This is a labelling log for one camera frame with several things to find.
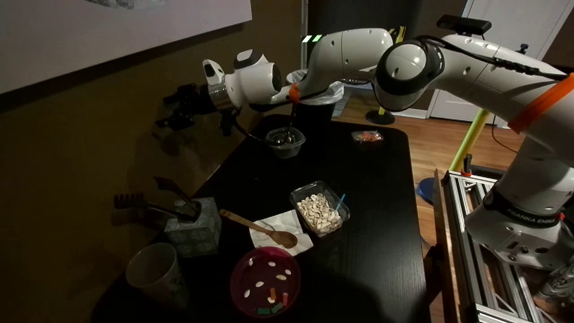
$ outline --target floor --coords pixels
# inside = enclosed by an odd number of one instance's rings
[[[339,121],[354,123],[354,124],[372,124],[364,119],[366,112],[368,110],[364,110],[363,105],[350,103],[343,112],[343,115],[339,117]],[[400,117],[395,121],[395,124],[388,126],[388,128],[402,130],[409,137],[413,176],[415,176],[413,185],[416,185],[425,178],[434,176],[436,169],[442,175],[449,169],[461,140],[465,139],[468,126],[470,126],[468,123],[434,121],[434,119],[400,119]],[[497,144],[492,137],[492,128],[486,126],[472,151],[474,155],[472,164],[488,167],[488,169],[504,171],[515,158],[513,151],[520,148],[522,137],[510,130],[495,128],[494,132],[495,132],[495,139],[508,148],[503,148],[501,144]],[[436,245],[434,210],[422,198],[416,198],[416,209],[418,209],[420,232],[425,245],[424,254],[427,254],[429,248]],[[431,304],[431,318],[433,318],[433,323],[445,322],[442,297],[438,297]]]

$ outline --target table surface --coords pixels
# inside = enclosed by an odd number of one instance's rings
[[[255,133],[286,124],[287,117],[268,117]],[[289,194],[316,180],[347,193],[352,219],[296,257],[302,293],[278,322],[431,322],[407,137],[381,130],[382,142],[357,144],[352,132],[366,128],[316,115],[300,115],[294,126],[307,137],[296,158],[278,160],[246,140],[198,193],[253,221],[291,210]],[[190,309],[164,313],[120,279],[97,306],[94,322],[241,322],[230,277],[250,250],[248,230],[225,221],[219,255],[181,264]]]

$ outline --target metal frame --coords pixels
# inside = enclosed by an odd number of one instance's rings
[[[474,202],[481,202],[495,180],[460,173],[447,173],[443,180],[445,202],[451,228],[456,230],[452,243],[461,250],[461,275],[467,282],[467,297],[461,300],[463,311],[476,322],[494,323],[542,323],[542,313],[535,306],[522,273],[495,259],[488,250],[467,232],[467,216],[474,210]]]

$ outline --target paper cup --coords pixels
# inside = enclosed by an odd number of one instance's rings
[[[160,243],[140,250],[128,264],[126,280],[167,309],[185,309],[189,304],[189,289],[173,245]]]

